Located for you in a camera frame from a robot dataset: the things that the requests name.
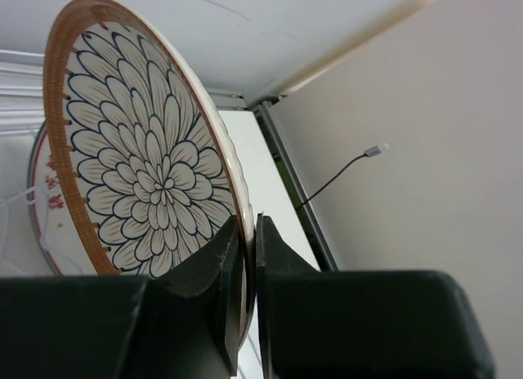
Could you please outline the orange sunburst plate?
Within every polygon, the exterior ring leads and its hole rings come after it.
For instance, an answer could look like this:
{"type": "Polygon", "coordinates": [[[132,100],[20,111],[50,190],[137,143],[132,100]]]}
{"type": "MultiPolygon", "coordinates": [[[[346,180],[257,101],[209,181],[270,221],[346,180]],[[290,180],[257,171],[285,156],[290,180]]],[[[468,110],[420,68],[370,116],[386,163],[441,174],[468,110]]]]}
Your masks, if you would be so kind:
{"type": "Polygon", "coordinates": [[[29,219],[51,271],[57,275],[96,274],[69,214],[45,126],[38,130],[30,152],[27,185],[29,219]]]}

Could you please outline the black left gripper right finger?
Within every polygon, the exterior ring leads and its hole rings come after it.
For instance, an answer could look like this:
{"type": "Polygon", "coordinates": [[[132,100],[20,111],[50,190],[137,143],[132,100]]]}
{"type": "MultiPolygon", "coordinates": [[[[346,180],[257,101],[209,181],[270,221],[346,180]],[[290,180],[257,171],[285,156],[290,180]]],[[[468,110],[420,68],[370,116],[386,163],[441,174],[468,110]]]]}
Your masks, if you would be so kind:
{"type": "Polygon", "coordinates": [[[263,215],[255,248],[265,377],[494,377],[467,295],[448,274],[321,272],[263,215]]]}

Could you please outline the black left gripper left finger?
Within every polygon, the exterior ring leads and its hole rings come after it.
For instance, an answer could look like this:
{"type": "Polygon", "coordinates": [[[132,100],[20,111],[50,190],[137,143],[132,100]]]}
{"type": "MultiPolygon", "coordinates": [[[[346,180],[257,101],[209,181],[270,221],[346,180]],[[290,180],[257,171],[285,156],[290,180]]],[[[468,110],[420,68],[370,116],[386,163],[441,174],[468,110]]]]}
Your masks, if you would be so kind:
{"type": "Polygon", "coordinates": [[[243,277],[239,222],[165,275],[1,282],[4,378],[228,378],[243,277]]]}

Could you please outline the floral brown-rim plate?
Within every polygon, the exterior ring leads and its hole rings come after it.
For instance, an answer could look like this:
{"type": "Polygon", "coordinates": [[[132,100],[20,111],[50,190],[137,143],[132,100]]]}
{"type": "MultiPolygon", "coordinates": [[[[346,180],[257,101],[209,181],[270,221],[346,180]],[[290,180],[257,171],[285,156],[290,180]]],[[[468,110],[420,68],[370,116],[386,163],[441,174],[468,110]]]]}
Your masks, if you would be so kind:
{"type": "Polygon", "coordinates": [[[254,220],[235,146],[173,45],[114,0],[73,0],[43,66],[51,159],[79,236],[84,274],[158,278],[239,221],[244,266],[254,220]]]}

